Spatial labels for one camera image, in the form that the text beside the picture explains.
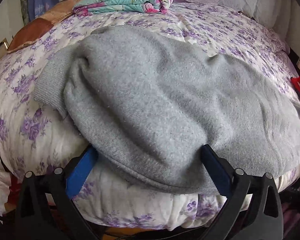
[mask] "pink fabric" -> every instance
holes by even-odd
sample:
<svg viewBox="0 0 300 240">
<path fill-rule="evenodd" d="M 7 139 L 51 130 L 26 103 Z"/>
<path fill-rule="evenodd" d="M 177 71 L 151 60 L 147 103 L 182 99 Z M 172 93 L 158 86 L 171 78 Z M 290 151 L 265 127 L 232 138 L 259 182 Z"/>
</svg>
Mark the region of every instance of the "pink fabric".
<svg viewBox="0 0 300 240">
<path fill-rule="evenodd" d="M 87 15 L 89 15 L 89 11 L 88 11 L 88 9 L 84 9 L 82 11 L 77 12 L 77 15 L 87 16 Z"/>
<path fill-rule="evenodd" d="M 86 5 L 86 6 L 76 8 L 74 10 L 74 12 L 78 13 L 78 12 L 83 11 L 83 10 L 88 12 L 89 8 L 102 7 L 102 6 L 105 6 L 105 5 L 106 5 L 105 2 L 89 4 L 89 5 Z"/>
<path fill-rule="evenodd" d="M 157 13 L 160 12 L 159 9 L 153 8 L 153 5 L 151 3 L 145 3 L 144 4 L 144 10 L 146 13 Z"/>
</svg>

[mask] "bed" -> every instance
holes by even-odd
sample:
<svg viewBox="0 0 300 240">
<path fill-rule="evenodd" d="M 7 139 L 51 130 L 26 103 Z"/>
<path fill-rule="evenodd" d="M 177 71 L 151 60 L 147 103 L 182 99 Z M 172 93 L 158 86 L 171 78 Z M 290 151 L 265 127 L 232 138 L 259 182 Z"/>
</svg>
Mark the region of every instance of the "bed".
<svg viewBox="0 0 300 240">
<path fill-rule="evenodd" d="M 103 13 L 64 20 L 37 43 L 0 60 L 0 213 L 11 179 L 27 171 L 46 174 L 79 156 L 87 141 L 57 111 L 32 100 L 45 64 L 61 48 L 106 25 L 133 25 L 183 42 L 197 43 L 213 56 L 237 57 L 267 76 L 278 90 L 298 99 L 290 78 L 297 73 L 289 46 L 279 36 L 237 11 L 216 4 L 173 3 L 167 14 Z M 300 177 L 300 164 L 275 180 L 282 191 Z M 73 198 L 83 217 L 112 227 L 173 230 L 208 226 L 226 201 L 220 195 L 173 195 L 130 184 L 99 161 Z M 247 209 L 247 196 L 242 209 Z"/>
</svg>

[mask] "purple floral bedspread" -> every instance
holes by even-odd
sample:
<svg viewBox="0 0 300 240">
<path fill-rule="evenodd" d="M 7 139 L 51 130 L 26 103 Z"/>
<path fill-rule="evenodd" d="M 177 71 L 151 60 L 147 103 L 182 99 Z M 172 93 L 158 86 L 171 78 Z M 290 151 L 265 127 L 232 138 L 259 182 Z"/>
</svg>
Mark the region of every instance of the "purple floral bedspread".
<svg viewBox="0 0 300 240">
<path fill-rule="evenodd" d="M 195 43 L 213 56 L 229 54 L 253 65 L 280 92 L 297 99 L 286 45 L 266 29 L 232 9 L 213 4 L 172 4 L 167 14 L 104 13 L 70 17 L 36 44 L 0 60 L 0 157 L 15 176 L 52 172 L 80 155 L 87 142 L 71 120 L 31 98 L 47 61 L 61 48 L 105 25 L 133 25 L 170 38 Z M 300 165 L 276 180 L 283 190 L 300 177 Z M 7 201 L 10 177 L 0 161 L 0 207 Z M 250 198 L 247 197 L 247 208 Z M 173 195 L 132 185 L 110 171 L 102 159 L 74 198 L 83 217 L 114 227 L 167 228 L 209 225 L 226 199 L 220 195 Z"/>
</svg>

